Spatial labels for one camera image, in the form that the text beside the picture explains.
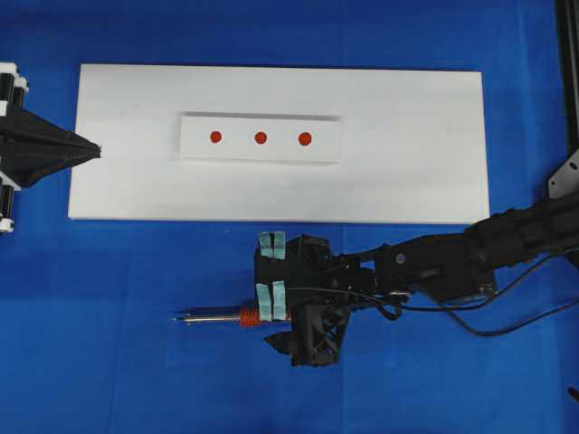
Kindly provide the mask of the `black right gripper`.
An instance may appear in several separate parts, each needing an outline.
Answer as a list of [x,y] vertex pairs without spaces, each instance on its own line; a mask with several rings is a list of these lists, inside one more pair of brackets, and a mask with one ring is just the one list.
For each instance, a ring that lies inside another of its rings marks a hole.
[[[256,314],[262,322],[282,321],[305,303],[328,307],[327,322],[346,324],[351,310],[346,307],[342,275],[349,270],[351,258],[335,255],[326,239],[301,235],[287,240],[284,231],[262,231],[254,254]],[[293,331],[266,336],[264,341],[279,354],[297,354]]]

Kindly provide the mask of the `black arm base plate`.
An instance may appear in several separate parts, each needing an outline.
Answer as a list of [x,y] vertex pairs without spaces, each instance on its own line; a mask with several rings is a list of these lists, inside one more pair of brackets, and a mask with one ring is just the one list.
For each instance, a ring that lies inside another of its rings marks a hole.
[[552,174],[547,182],[548,197],[557,199],[571,193],[577,193],[579,187],[579,150],[571,156]]

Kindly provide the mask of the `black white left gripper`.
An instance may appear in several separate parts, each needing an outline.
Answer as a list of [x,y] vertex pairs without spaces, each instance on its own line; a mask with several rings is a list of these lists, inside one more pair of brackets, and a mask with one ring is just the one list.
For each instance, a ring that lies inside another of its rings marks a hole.
[[[13,62],[1,62],[1,234],[14,231],[14,197],[46,176],[100,158],[100,147],[24,109],[29,82]],[[14,153],[14,144],[69,148]]]

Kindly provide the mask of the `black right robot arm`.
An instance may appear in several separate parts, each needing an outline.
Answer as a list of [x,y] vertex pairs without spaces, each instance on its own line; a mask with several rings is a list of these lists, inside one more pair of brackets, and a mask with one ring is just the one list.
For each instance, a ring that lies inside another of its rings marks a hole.
[[459,233],[428,235],[359,253],[333,253],[322,238],[263,232],[254,254],[255,299],[263,322],[289,321],[267,343],[295,366],[337,363],[350,316],[375,308],[390,321],[421,292],[432,310],[455,315],[498,296],[497,269],[578,248],[578,197],[545,199]]

